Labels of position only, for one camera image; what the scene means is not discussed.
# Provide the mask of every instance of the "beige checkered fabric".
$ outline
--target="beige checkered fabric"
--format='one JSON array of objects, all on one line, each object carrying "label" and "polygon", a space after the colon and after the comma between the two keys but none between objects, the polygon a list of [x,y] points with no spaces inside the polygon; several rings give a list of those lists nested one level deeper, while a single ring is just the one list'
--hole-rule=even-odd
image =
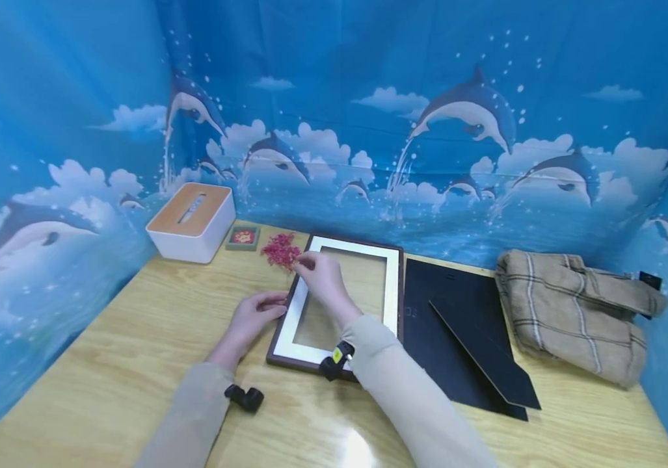
[{"label": "beige checkered fabric", "polygon": [[632,320],[665,309],[659,291],[587,268],[577,255],[521,250],[500,255],[496,282],[522,350],[564,359],[623,388],[638,382],[646,342]]}]

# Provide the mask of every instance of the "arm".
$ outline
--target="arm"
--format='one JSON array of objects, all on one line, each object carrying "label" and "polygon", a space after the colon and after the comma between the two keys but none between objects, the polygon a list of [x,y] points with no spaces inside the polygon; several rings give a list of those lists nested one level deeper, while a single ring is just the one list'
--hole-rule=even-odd
[{"label": "arm", "polygon": [[170,412],[133,466],[203,467],[230,405],[224,390],[234,379],[234,372],[214,363],[192,366],[172,397]]},{"label": "arm", "polygon": [[285,292],[259,292],[240,301],[219,344],[187,371],[172,407],[141,453],[135,468],[202,468],[224,422],[224,391],[263,327],[286,312]]},{"label": "arm", "polygon": [[354,304],[338,262],[319,252],[305,252],[298,261],[295,271],[354,346],[354,375],[391,419],[417,466],[495,467],[478,435],[396,336]]},{"label": "arm", "polygon": [[342,339],[354,346],[354,375],[391,420],[417,467],[496,466],[475,430],[391,330],[362,315],[345,325]]}]

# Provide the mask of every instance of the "hand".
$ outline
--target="hand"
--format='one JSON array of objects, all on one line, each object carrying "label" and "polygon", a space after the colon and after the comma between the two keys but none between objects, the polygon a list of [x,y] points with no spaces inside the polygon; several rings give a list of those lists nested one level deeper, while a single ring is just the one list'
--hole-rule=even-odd
[{"label": "hand", "polygon": [[298,256],[293,268],[340,328],[344,329],[345,325],[362,315],[362,311],[349,297],[336,258],[321,252],[304,252]]},{"label": "hand", "polygon": [[206,356],[206,363],[219,364],[234,372],[264,326],[284,315],[285,301],[284,291],[259,292],[241,300],[232,314],[230,326],[214,350]]}]

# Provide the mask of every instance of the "person's left hand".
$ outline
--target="person's left hand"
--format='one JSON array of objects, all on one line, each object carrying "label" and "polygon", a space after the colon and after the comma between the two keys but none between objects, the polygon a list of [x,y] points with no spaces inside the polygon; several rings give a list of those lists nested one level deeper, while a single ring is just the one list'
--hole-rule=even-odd
[{"label": "person's left hand", "polygon": [[286,312],[284,302],[286,292],[264,291],[246,297],[232,314],[230,326],[206,356],[207,363],[219,364],[232,372],[237,368],[242,356],[270,321],[279,319]]}]

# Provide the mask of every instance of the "black frame backing board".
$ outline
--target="black frame backing board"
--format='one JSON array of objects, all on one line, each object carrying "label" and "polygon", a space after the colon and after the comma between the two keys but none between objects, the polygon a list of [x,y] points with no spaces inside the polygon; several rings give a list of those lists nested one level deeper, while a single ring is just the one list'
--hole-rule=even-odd
[{"label": "black frame backing board", "polygon": [[526,409],[507,403],[429,305],[438,297],[460,304],[487,338],[512,359],[495,280],[409,259],[404,286],[403,344],[414,361],[453,401],[528,421]]},{"label": "black frame backing board", "polygon": [[429,304],[507,403],[542,409],[529,374],[472,323],[472,316],[463,313],[463,305],[457,306],[446,297],[433,297]]}]

